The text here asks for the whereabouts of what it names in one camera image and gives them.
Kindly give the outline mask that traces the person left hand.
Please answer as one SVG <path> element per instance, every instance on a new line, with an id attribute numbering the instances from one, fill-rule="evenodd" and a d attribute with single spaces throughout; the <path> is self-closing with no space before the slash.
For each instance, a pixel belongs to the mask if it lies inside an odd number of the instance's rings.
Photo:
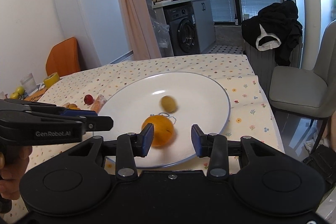
<path id="1" fill-rule="evenodd" d="M 1 196 L 8 200 L 18 200 L 20 197 L 19 183 L 27 166 L 33 148 L 31 146 L 18 147 L 18 157 L 11 164 L 5 163 L 1 153 Z"/>

